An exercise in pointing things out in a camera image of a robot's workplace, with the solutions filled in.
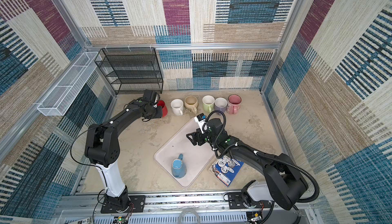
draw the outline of upside-down blue mug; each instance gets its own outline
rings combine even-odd
[[[182,178],[187,173],[187,167],[185,163],[182,161],[184,155],[181,153],[177,159],[173,160],[172,164],[172,174],[176,178]]]

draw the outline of tray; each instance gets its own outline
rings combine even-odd
[[[194,146],[187,139],[186,134],[195,132],[198,128],[199,125],[192,118],[154,155],[155,162],[183,188],[189,187],[215,156],[208,143]],[[178,158],[180,153],[184,155],[183,162],[187,167],[187,173],[183,178],[175,178],[171,173],[171,168],[173,160]]]

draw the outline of red mug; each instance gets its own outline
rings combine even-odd
[[[167,115],[167,107],[165,105],[165,102],[163,100],[158,101],[158,104],[156,104],[160,107],[162,107],[162,117]]]
[[[237,94],[232,94],[228,97],[227,109],[229,114],[237,114],[239,110],[239,105],[241,104],[241,97]]]

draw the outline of white mesh basket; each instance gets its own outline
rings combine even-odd
[[[100,61],[98,52],[83,53],[38,106],[45,116],[64,116]]]

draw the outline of black wire mesh rack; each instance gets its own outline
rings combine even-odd
[[[95,63],[116,94],[143,94],[145,89],[162,94],[164,81],[154,48],[105,48]]]

